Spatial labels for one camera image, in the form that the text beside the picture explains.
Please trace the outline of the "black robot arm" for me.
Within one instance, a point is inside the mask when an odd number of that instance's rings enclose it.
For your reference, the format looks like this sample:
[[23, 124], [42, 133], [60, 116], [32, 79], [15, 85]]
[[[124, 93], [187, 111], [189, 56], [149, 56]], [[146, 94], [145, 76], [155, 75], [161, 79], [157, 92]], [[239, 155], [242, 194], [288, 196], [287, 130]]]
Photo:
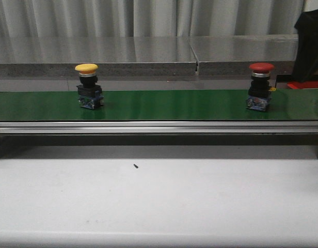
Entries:
[[302, 12], [294, 27], [298, 49], [292, 78], [303, 83], [318, 71], [318, 9]]

